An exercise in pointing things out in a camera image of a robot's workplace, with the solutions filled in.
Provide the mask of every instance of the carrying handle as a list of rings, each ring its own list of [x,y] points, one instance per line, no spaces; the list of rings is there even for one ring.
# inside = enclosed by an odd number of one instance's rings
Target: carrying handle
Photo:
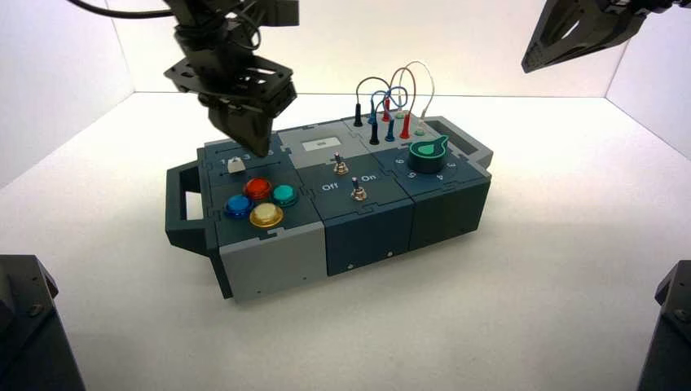
[[[165,233],[170,244],[194,253],[208,256],[204,219],[187,220],[188,191],[201,191],[199,165],[192,161],[168,170],[165,181]]]

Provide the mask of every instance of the screw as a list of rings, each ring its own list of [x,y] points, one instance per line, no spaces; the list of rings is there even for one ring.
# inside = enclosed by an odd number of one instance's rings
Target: screw
[[[42,311],[43,311],[43,305],[34,304],[34,305],[32,305],[32,306],[29,307],[29,310],[26,311],[26,314],[27,314],[30,318],[34,318],[34,317],[36,317],[38,314],[40,314]]]
[[[691,314],[686,310],[674,310],[674,316],[682,323],[691,323]]]

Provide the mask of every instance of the small display screen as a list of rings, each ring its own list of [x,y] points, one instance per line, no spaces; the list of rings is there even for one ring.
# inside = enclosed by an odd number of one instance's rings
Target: small display screen
[[[341,145],[341,141],[336,137],[321,138],[319,140],[305,141],[302,146],[305,151],[316,151],[322,148],[336,147]]]

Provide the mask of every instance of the red button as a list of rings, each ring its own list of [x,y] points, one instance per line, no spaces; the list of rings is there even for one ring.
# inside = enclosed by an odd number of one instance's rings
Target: red button
[[[264,200],[271,194],[271,183],[264,178],[252,178],[244,185],[242,192],[251,200]]]

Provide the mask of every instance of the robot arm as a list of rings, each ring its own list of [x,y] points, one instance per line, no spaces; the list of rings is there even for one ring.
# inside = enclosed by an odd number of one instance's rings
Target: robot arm
[[[272,121],[296,98],[296,92],[291,69],[253,51],[262,41],[260,26],[298,25],[298,0],[165,0],[169,10],[146,12],[68,1],[115,18],[174,16],[178,20],[175,40],[185,58],[165,75],[178,90],[199,95],[216,128],[255,155],[267,155]]]
[[[548,0],[535,27],[522,66],[526,73],[608,47],[638,33],[650,12],[691,0]]]

